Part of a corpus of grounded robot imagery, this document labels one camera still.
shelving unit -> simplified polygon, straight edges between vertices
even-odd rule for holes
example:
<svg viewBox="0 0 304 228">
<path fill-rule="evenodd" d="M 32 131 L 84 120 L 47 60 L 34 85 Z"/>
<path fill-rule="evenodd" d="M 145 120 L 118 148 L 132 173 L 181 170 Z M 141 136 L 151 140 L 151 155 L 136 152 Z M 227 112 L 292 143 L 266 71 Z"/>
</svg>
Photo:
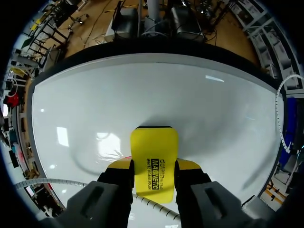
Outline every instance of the shelving unit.
<svg viewBox="0 0 304 228">
<path fill-rule="evenodd" d="M 261 67 L 268 69 L 270 76 L 281 82 L 291 74 L 304 75 L 295 49 L 263 4 L 256 0 L 239 0 L 231 11 L 248 34 Z M 304 81 L 290 79 L 285 90 L 288 96 L 304 98 Z"/>
</svg>

yellow eraser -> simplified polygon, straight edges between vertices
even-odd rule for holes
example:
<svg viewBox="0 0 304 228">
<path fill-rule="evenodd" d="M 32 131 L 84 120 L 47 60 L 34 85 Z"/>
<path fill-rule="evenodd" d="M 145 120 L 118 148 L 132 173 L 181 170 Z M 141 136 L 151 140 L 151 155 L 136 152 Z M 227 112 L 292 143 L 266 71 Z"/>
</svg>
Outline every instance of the yellow eraser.
<svg viewBox="0 0 304 228">
<path fill-rule="evenodd" d="M 170 127 L 140 127 L 131 134 L 136 194 L 157 203 L 170 203 L 178 134 Z"/>
</svg>

wooden floor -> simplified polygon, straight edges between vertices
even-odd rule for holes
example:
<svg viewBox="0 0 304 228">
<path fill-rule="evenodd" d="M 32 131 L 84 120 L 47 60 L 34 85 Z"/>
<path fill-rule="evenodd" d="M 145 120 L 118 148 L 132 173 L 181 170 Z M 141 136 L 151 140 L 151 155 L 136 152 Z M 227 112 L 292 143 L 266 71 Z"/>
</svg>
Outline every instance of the wooden floor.
<svg viewBox="0 0 304 228">
<path fill-rule="evenodd" d="M 85 19 L 83 25 L 76 24 L 73 26 L 74 33 L 71 35 L 69 40 L 69 45 L 67 47 L 66 57 L 71 56 L 84 48 L 98 45 L 104 42 L 103 35 L 109 26 L 112 19 L 114 9 L 118 3 L 118 0 L 89 0 L 88 3 L 81 9 L 80 12 L 74 13 L 72 16 L 77 18 L 83 14 L 88 14 L 89 18 Z M 138 0 L 126 0 L 125 6 L 133 6 L 137 8 Z M 68 35 L 69 32 L 67 27 L 72 23 L 71 19 L 64 22 L 59 31 L 64 35 Z M 237 19 L 228 12 L 224 19 L 217 25 L 217 46 L 230 50 L 254 63 L 256 66 L 260 67 L 259 61 L 257 59 L 255 50 L 251 42 L 247 39 L 245 33 L 237 21 Z M 215 39 L 209 41 L 210 44 L 215 44 Z M 57 44 L 53 40 L 49 39 L 45 43 L 45 47 L 51 47 Z M 25 100 L 28 96 L 28 88 L 31 81 L 26 83 L 26 94 Z M 26 141 L 29 140 L 28 137 L 28 125 L 26 118 L 24 120 L 24 127 L 26 132 L 24 133 Z"/>
</svg>

white spiral cable wrap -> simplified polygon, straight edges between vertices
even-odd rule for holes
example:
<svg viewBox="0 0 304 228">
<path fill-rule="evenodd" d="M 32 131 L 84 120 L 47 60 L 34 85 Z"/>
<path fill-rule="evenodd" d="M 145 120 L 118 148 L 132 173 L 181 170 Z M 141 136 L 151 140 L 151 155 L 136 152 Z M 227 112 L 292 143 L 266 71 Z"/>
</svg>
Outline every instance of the white spiral cable wrap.
<svg viewBox="0 0 304 228">
<path fill-rule="evenodd" d="M 87 185 L 86 183 L 73 181 L 73 180 L 63 180 L 63 179 L 54 179 L 54 178 L 36 178 L 36 179 L 30 179 L 19 182 L 15 184 L 15 188 L 21 189 L 34 184 L 67 184 L 67 185 L 74 185 L 79 187 L 85 187 Z"/>
<path fill-rule="evenodd" d="M 25 180 L 22 182 L 19 182 L 15 184 L 16 189 L 21 189 L 30 185 L 34 184 L 67 184 L 67 185 L 74 185 L 74 186 L 79 186 L 79 187 L 85 187 L 88 184 L 78 182 L 78 181 L 73 181 L 73 180 L 63 180 L 63 179 L 54 179 L 54 178 L 36 178 L 36 179 L 30 179 L 30 180 Z M 166 214 L 167 217 L 172 218 L 174 221 L 180 221 L 180 215 L 166 207 L 164 207 L 161 204 L 158 204 L 152 200 L 149 200 L 145 197 L 138 196 L 136 194 L 132 194 L 133 199 L 137 201 L 141 201 L 141 203 L 146 204 L 147 206 L 153 207 L 153 209 L 159 210 L 160 213 Z"/>
<path fill-rule="evenodd" d="M 279 128 L 279 133 L 280 133 L 280 137 L 281 137 L 281 141 L 282 141 L 282 145 L 284 147 L 284 149 L 286 150 L 287 153 L 290 153 L 290 149 L 288 148 L 288 146 L 286 145 L 285 143 L 285 139 L 284 139 L 284 136 L 283 136 L 283 130 L 282 130 L 282 126 L 281 126 L 281 122 L 280 122 L 280 116 L 279 116 L 279 108 L 278 108 L 278 99 L 279 99 L 279 96 L 280 96 L 280 91 L 282 89 L 282 87 L 284 86 L 284 84 L 290 79 L 290 78 L 293 78 L 293 77 L 297 77 L 299 79 L 302 79 L 304 80 L 303 77 L 299 76 L 299 75 L 290 75 L 288 76 L 287 78 L 285 78 L 282 83 L 280 84 L 277 92 L 276 92 L 276 95 L 275 95 L 275 114 L 276 114 L 276 122 L 277 122 L 277 125 L 278 125 L 278 128 Z"/>
</svg>

red object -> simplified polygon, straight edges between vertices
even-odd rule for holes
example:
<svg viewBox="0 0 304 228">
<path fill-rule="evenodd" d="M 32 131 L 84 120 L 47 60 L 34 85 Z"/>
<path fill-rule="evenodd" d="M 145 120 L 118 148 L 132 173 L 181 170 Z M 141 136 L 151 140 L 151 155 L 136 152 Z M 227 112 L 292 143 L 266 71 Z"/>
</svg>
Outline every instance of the red object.
<svg viewBox="0 0 304 228">
<path fill-rule="evenodd" d="M 15 94 L 12 97 L 8 97 L 7 104 L 9 106 L 11 106 L 12 108 L 16 107 L 19 104 L 19 96 L 18 96 L 18 94 Z"/>
</svg>

